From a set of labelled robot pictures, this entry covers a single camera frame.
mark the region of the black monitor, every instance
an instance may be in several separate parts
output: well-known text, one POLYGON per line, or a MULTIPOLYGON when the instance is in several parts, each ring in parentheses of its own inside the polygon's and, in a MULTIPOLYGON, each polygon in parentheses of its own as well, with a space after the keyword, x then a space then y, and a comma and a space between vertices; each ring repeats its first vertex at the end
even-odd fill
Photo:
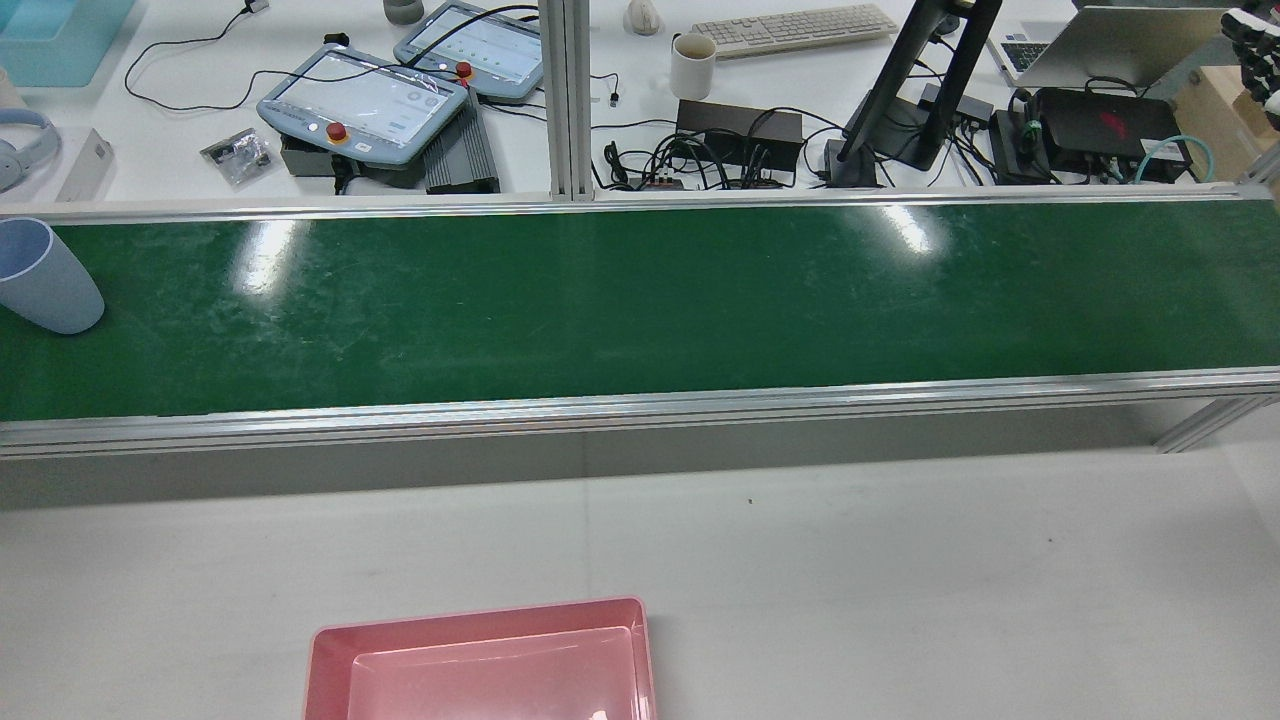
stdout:
POLYGON ((827 142, 828 187, 874 187, 877 154, 927 170, 951 132, 951 119, 982 55, 1001 0, 916 0, 893 50, 861 105, 845 126, 845 141, 827 142), (897 97, 920 50, 948 15, 965 19, 955 55, 929 110, 897 97))

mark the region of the teal cable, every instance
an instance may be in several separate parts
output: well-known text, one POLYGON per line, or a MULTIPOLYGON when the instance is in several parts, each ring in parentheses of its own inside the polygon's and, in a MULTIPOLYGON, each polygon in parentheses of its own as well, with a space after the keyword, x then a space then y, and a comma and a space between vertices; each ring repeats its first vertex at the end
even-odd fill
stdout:
POLYGON ((1165 140, 1161 140, 1160 142, 1156 143, 1155 147, 1152 147, 1147 152, 1147 155, 1142 159, 1142 163, 1138 163, 1138 172, 1133 174, 1133 181, 1130 182, 1134 183, 1142 182, 1142 173, 1143 170, 1147 169, 1147 163, 1151 161, 1151 159, 1156 155, 1156 152, 1160 152, 1160 149, 1169 145, 1170 142, 1178 142, 1179 140, 1199 145, 1201 150, 1204 151, 1204 156, 1208 158, 1208 172, 1204 173, 1204 179, 1202 179, 1201 182, 1208 182, 1213 179, 1213 151, 1208 149, 1208 145, 1206 145, 1204 141, 1198 137, 1192 137, 1189 135, 1175 135, 1172 137, 1166 137, 1165 140))

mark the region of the small plastic bag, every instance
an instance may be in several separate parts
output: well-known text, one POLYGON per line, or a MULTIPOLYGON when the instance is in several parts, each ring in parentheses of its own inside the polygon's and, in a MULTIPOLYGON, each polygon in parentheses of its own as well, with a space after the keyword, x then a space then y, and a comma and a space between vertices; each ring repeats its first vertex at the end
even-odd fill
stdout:
POLYGON ((274 168, 266 141, 248 128, 200 151, 223 173, 227 184, 239 187, 274 168))

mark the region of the laptop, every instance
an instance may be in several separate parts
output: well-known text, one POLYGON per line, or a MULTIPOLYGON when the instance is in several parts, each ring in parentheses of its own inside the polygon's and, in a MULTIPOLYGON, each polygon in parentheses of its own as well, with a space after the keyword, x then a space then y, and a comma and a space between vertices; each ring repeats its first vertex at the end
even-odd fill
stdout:
POLYGON ((1016 87, 1084 87, 1100 76, 1146 87, 1221 32, 1222 13, 1089 5, 1068 23, 997 19, 987 46, 1016 87))

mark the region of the headphones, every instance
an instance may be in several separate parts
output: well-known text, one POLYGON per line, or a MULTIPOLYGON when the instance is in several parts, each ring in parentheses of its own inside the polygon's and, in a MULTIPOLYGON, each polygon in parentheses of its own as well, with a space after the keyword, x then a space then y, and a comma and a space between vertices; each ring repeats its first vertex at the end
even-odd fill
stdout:
POLYGON ((58 154, 61 140, 58 128, 49 118, 35 110, 8 108, 0 110, 0 126, 36 126, 40 137, 18 150, 13 143, 0 140, 0 192, 22 182, 27 170, 58 154))

